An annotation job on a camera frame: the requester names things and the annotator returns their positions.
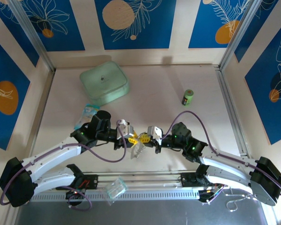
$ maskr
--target green can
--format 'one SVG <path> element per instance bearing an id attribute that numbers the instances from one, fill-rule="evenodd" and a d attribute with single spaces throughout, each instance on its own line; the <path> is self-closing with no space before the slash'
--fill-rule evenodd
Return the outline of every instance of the green can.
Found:
<path id="1" fill-rule="evenodd" d="M 182 99 L 182 105 L 188 106 L 193 97 L 193 91 L 192 90 L 186 90 Z"/>

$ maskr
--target mint green container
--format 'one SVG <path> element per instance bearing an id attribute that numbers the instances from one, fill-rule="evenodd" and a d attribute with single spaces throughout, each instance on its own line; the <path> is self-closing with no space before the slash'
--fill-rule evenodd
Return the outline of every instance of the mint green container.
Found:
<path id="1" fill-rule="evenodd" d="M 113 61 L 80 74 L 80 80 L 93 105 L 107 104 L 129 92 L 129 81 Z"/>

